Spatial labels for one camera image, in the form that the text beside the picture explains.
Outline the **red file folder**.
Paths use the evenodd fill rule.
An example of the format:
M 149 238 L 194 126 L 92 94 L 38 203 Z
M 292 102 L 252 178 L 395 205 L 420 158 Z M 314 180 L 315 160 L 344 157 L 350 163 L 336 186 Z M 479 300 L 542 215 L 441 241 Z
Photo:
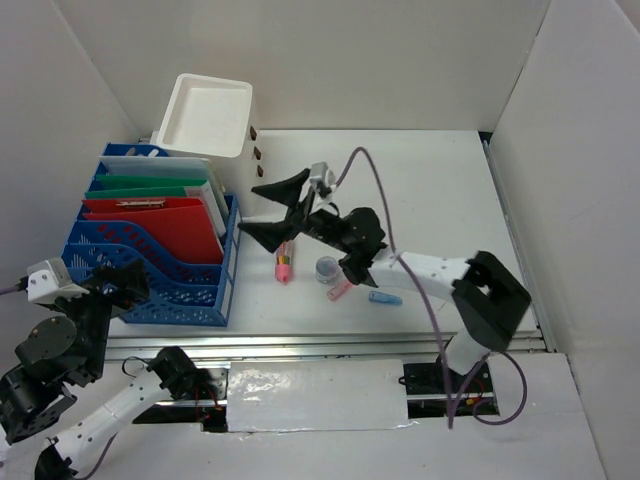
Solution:
M 133 223 L 181 262 L 221 264 L 223 261 L 223 247 L 199 198 L 84 199 L 83 206 L 85 220 Z

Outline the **green clip file folder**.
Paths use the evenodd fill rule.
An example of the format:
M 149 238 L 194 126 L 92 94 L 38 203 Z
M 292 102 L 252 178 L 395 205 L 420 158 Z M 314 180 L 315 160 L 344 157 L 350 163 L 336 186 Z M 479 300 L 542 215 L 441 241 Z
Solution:
M 226 233 L 229 209 L 224 195 L 204 178 L 97 175 L 87 199 L 193 197 L 202 201 L 218 237 Z

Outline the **white foam drawer box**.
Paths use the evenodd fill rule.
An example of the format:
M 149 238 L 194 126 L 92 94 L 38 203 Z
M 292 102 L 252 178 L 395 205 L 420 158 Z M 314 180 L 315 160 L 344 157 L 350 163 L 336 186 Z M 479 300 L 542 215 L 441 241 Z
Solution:
M 251 189 L 263 182 L 264 149 L 251 84 L 179 75 L 155 144 L 175 156 L 208 159 L 242 213 L 256 213 Z

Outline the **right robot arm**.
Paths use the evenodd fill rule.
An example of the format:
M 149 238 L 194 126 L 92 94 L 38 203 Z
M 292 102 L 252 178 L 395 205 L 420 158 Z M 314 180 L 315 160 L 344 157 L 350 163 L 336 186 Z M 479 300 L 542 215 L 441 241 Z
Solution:
M 415 291 L 453 305 L 463 327 L 439 346 L 435 368 L 446 392 L 461 389 L 470 372 L 492 353 L 504 353 L 531 305 L 522 283 L 492 253 L 446 258 L 394 247 L 391 227 L 371 207 L 342 215 L 332 196 L 332 171 L 316 164 L 279 182 L 254 186 L 252 194 L 286 210 L 279 221 L 242 221 L 239 228 L 273 253 L 299 235 L 342 253 L 338 264 L 353 285 Z

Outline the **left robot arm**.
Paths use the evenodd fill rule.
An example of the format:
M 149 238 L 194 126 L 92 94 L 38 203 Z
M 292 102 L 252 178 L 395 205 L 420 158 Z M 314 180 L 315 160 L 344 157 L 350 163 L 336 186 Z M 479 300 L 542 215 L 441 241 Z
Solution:
M 77 401 L 70 387 L 84 388 L 102 378 L 111 320 L 146 302 L 150 288 L 141 260 L 98 266 L 76 283 L 63 260 L 52 258 L 29 267 L 11 290 L 52 313 L 16 347 L 18 364 L 1 378 L 1 427 L 13 446 L 60 420 Z M 15 460 L 5 465 L 20 479 L 84 479 L 86 465 L 101 466 L 122 429 L 166 397 L 189 396 L 198 374 L 180 347 L 164 347 L 88 417 L 44 436 L 33 460 L 22 467 Z

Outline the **blue plastic file organizer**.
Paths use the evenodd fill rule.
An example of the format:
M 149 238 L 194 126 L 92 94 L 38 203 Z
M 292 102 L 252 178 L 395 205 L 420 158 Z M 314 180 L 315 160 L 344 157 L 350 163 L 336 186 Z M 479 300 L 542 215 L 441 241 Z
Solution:
M 175 157 L 155 145 L 117 143 L 107 144 L 101 156 Z M 99 159 L 87 191 L 95 177 L 102 174 L 114 175 Z M 76 282 L 87 280 L 91 270 L 101 265 L 123 267 L 137 259 L 144 260 L 150 297 L 123 315 L 126 323 L 224 327 L 233 299 L 240 246 L 237 224 L 242 218 L 236 196 L 225 191 L 224 199 L 229 218 L 226 233 L 218 237 L 224 251 L 221 264 L 176 260 L 133 223 L 85 220 L 83 200 L 62 258 Z

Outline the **white cover panel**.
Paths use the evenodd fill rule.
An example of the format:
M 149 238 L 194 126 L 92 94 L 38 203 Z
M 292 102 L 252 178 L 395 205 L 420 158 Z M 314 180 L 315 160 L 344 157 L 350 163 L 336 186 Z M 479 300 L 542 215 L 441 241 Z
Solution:
M 234 362 L 226 420 L 234 433 L 393 430 L 410 424 L 399 360 Z

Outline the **aluminium mounting rail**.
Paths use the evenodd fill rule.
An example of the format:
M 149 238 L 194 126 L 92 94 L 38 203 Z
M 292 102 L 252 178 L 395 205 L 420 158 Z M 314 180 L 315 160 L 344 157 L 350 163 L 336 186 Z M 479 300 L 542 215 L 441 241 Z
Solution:
M 148 359 L 170 346 L 180 347 L 198 361 L 421 356 L 438 353 L 435 338 L 428 334 L 121 337 L 108 341 L 106 360 L 116 362 L 130 356 Z

